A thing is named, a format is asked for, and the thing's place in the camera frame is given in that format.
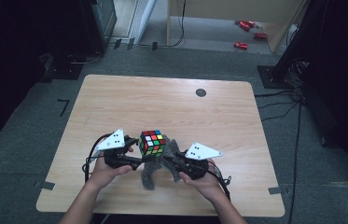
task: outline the gray plush toy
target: gray plush toy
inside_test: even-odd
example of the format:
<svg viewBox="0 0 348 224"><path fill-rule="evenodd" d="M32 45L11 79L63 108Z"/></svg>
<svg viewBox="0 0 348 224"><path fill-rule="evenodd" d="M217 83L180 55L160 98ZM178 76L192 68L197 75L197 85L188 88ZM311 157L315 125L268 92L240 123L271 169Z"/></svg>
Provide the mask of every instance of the gray plush toy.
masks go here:
<svg viewBox="0 0 348 224"><path fill-rule="evenodd" d="M142 172L142 183L144 188L147 190L154 190L154 183L151 175L155 171L161 169L161 167L165 167L171 172L175 183L181 179L179 173L175 170L174 165L163 158L164 156L173 157L176 152L179 152L179 146L174 139L171 141L166 135L163 135L163 138L165 139L166 146L162 151L161 156L156 157L154 161L145 162L145 169Z"/></svg>

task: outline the human hand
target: human hand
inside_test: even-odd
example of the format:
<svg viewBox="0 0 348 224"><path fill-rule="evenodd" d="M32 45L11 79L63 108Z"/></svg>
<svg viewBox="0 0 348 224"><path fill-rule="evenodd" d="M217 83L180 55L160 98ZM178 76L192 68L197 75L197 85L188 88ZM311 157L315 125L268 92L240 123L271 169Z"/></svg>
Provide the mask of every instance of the human hand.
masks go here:
<svg viewBox="0 0 348 224"><path fill-rule="evenodd" d="M215 173L215 162L213 160L208 160L209 163L209 171ZM211 174L206 173L203 178L192 180L190 176L187 174L180 172L180 177L183 181L196 188L196 190L208 201L212 201L215 197L219 196L221 193L224 194L224 191L220 187L217 179Z"/></svg>
<svg viewBox="0 0 348 224"><path fill-rule="evenodd" d="M94 170L90 179L87 181L87 185L90 185L96 190L101 190L106 187L112 180L118 175L125 175L132 170L130 165L121 166L117 169L113 169L104 163L104 153L103 151L99 155L100 158L97 159L95 163Z"/></svg>

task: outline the rubik's cube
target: rubik's cube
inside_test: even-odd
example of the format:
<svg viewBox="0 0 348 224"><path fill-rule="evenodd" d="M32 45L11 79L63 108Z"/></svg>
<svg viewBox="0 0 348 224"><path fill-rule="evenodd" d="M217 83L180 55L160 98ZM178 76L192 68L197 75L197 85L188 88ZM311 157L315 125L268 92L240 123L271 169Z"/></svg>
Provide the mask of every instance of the rubik's cube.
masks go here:
<svg viewBox="0 0 348 224"><path fill-rule="evenodd" d="M159 157L165 149L165 139L162 137L160 130L144 131L139 137L138 145L142 157Z"/></svg>

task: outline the white triangular bracket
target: white triangular bracket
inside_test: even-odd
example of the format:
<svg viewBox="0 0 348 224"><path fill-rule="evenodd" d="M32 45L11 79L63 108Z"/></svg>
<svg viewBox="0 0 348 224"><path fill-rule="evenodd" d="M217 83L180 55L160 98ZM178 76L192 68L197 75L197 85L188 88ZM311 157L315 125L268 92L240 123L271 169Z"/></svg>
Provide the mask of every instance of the white triangular bracket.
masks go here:
<svg viewBox="0 0 348 224"><path fill-rule="evenodd" d="M188 149L186 158L202 161L213 157L220 157L223 154L213 148L206 147L200 143L194 142L193 145Z"/></svg>
<svg viewBox="0 0 348 224"><path fill-rule="evenodd" d="M101 150L114 149L114 148L124 147L124 146L125 146L124 131L122 129L118 129L114 133L110 134L110 136L107 137L104 141L98 144L95 147L95 150L101 151Z"/></svg>

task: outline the forearm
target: forearm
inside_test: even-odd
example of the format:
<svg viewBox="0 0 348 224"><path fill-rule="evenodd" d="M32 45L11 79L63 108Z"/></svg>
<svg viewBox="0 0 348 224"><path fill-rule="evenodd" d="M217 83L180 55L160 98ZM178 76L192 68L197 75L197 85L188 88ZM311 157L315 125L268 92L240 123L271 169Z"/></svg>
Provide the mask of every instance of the forearm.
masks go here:
<svg viewBox="0 0 348 224"><path fill-rule="evenodd" d="M216 213L222 224L245 224L245 219L232 205L231 201L224 193L219 193L209 200L214 206Z"/></svg>
<svg viewBox="0 0 348 224"><path fill-rule="evenodd" d="M90 223L92 210L99 190L87 183L83 186L77 197L61 219L60 223Z"/></svg>

